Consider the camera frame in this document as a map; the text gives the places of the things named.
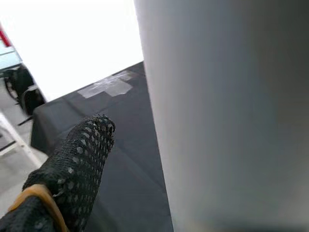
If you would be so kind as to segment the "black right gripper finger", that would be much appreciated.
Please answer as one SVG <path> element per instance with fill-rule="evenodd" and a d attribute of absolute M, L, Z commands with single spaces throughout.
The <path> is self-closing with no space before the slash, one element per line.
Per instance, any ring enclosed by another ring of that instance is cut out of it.
<path fill-rule="evenodd" d="M 113 147 L 115 124 L 103 114 L 72 128 L 32 171 L 0 220 L 3 232 L 82 232 Z"/>

